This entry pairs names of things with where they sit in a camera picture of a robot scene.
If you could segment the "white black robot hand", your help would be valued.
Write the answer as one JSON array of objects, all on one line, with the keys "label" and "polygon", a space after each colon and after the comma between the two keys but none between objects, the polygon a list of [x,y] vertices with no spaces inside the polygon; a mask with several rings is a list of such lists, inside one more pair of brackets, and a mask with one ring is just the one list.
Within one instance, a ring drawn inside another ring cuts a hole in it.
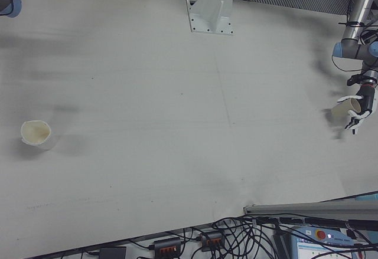
[{"label": "white black robot hand", "polygon": [[362,84],[357,94],[341,97],[337,100],[337,103],[342,103],[348,99],[355,99],[360,105],[359,112],[348,111],[350,121],[345,126],[345,130],[351,130],[351,133],[356,135],[362,123],[377,109],[377,89],[372,84]]}]

